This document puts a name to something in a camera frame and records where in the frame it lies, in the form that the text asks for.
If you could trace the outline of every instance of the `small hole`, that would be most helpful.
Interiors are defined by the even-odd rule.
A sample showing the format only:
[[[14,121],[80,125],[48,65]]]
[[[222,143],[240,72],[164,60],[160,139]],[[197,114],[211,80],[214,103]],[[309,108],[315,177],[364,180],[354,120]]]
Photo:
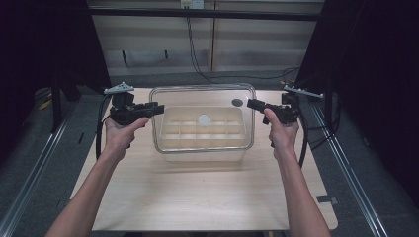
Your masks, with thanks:
[[[241,107],[243,106],[243,101],[240,99],[234,99],[231,101],[231,104],[233,104],[235,107]]]

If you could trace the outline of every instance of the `wrist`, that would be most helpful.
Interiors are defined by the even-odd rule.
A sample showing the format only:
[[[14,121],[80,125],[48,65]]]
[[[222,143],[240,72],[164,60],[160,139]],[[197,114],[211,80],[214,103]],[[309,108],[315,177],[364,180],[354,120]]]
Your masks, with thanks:
[[[277,149],[274,154],[275,154],[275,158],[277,159],[280,165],[297,163],[296,154],[293,149],[281,149],[281,150]]]
[[[122,151],[118,148],[105,146],[99,159],[118,165],[118,163],[124,158],[125,153],[125,151]]]

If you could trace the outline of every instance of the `electrical outlet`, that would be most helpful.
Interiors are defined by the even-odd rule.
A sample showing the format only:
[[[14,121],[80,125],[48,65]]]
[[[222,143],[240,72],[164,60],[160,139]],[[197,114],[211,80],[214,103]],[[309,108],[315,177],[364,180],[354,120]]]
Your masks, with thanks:
[[[204,0],[193,0],[192,1],[193,9],[204,9]]]
[[[182,9],[192,9],[192,0],[181,0]]]

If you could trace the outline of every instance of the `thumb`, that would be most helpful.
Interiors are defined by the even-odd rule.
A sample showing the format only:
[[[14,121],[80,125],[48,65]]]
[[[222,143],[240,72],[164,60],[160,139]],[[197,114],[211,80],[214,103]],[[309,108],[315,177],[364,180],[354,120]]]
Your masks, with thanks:
[[[280,125],[277,115],[271,109],[265,109],[264,114],[273,127]]]
[[[131,129],[132,131],[136,131],[139,128],[144,127],[147,123],[148,123],[149,119],[148,118],[140,118],[137,119],[135,122],[133,122],[130,126],[129,129]]]

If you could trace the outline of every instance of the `wooden tabletop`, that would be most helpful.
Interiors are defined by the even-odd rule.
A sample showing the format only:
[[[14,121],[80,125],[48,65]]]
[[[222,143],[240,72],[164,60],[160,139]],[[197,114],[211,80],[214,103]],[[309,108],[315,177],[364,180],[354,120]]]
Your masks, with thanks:
[[[150,89],[135,89],[136,103]],[[278,104],[279,91],[257,91],[258,100]],[[263,115],[256,113],[253,146],[240,162],[168,162],[153,143],[151,122],[119,164],[99,209],[94,230],[223,231],[289,229],[280,169]],[[96,162],[93,143],[73,194]],[[297,157],[302,129],[296,139]],[[311,150],[302,171],[315,197],[327,195]],[[330,202],[318,204],[330,229],[338,222]]]

